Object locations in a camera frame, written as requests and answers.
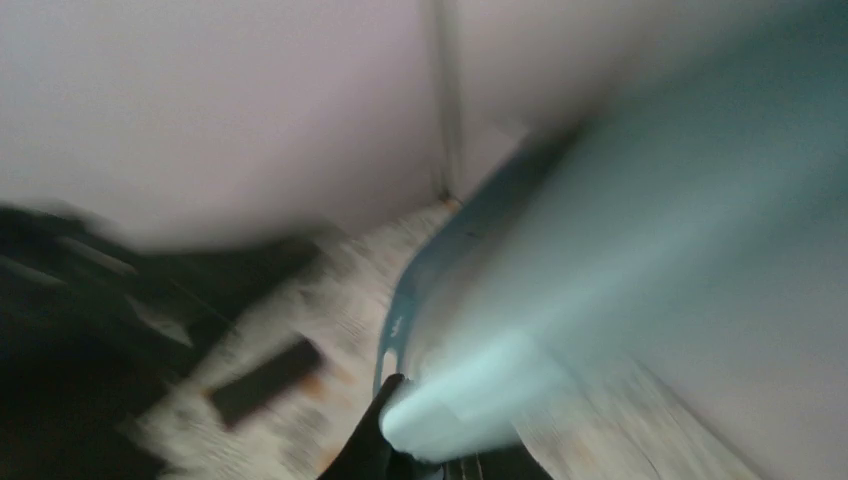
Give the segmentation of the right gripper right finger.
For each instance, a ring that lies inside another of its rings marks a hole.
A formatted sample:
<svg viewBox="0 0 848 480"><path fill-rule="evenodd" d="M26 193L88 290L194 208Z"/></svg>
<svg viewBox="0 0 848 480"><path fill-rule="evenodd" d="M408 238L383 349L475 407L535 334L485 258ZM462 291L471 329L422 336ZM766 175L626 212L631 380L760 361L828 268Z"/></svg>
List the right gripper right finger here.
<svg viewBox="0 0 848 480"><path fill-rule="evenodd" d="M552 480L523 444L467 455L443 465L444 480Z"/></svg>

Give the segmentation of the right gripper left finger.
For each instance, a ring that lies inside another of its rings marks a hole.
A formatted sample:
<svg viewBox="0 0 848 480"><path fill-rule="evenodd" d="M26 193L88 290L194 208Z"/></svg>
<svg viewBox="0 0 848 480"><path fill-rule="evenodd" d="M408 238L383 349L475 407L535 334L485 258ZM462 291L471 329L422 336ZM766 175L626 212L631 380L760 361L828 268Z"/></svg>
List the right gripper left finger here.
<svg viewBox="0 0 848 480"><path fill-rule="evenodd" d="M380 415L405 377L385 379L353 433L317 480L402 480L414 478L413 462L383 437Z"/></svg>

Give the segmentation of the purple phone black screen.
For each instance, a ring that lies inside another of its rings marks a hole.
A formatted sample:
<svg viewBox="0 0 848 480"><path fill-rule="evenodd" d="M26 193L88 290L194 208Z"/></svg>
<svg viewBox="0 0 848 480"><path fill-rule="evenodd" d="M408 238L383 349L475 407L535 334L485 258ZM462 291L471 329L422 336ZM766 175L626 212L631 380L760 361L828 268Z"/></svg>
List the purple phone black screen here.
<svg viewBox="0 0 848 480"><path fill-rule="evenodd" d="M252 370L216 386L208 399L226 430L234 429L260 408L321 368L324 358L306 337L299 336Z"/></svg>

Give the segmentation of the light blue phone case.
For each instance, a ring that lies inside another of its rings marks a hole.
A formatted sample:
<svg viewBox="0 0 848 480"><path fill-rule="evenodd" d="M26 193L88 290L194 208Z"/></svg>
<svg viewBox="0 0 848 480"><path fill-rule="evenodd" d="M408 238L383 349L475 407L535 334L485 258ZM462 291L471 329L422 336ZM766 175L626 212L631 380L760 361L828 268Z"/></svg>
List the light blue phone case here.
<svg viewBox="0 0 848 480"><path fill-rule="evenodd" d="M632 353L768 465L847 450L847 5L826 1L622 104L427 320L381 418L398 450L491 448Z"/></svg>

